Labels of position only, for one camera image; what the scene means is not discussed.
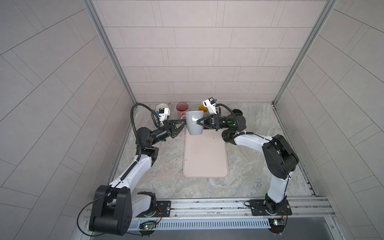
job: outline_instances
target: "mounting plate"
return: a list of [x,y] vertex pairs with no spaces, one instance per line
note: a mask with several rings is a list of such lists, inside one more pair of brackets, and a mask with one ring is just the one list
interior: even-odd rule
[[[153,215],[153,217],[157,216],[157,208],[160,208],[162,217],[170,216],[170,201],[156,201],[156,212]],[[146,217],[146,216],[143,213],[141,213],[137,217]]]
[[266,211],[263,199],[251,199],[249,200],[249,204],[253,207],[251,208],[252,216],[279,216],[281,215],[281,210],[287,215],[292,215],[291,207],[286,199],[285,203],[281,205],[281,208],[277,210],[278,213],[276,215],[271,215]]

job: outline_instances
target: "ventilation grille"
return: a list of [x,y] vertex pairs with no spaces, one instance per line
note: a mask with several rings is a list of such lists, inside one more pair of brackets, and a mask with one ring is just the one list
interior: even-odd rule
[[186,230],[186,229],[244,229],[271,228],[268,219],[178,219],[162,220],[156,230]]

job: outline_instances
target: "pink mat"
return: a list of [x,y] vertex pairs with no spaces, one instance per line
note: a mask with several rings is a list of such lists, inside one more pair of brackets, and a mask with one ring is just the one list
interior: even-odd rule
[[226,177],[228,160],[225,142],[217,132],[205,129],[201,135],[185,133],[183,174],[186,177]]

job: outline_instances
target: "gray mug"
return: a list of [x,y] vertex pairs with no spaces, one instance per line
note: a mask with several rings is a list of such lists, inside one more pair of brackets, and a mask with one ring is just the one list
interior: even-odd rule
[[189,111],[185,113],[187,129],[190,135],[200,135],[204,127],[197,124],[197,120],[204,117],[204,111]]

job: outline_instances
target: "tiled wall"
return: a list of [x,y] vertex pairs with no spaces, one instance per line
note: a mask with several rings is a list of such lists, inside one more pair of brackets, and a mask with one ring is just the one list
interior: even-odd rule
[[0,36],[0,238],[77,239],[132,101],[81,0],[1,1]]
[[139,102],[271,102],[325,1],[93,4]]
[[339,0],[277,103],[349,240],[384,239],[384,1]]

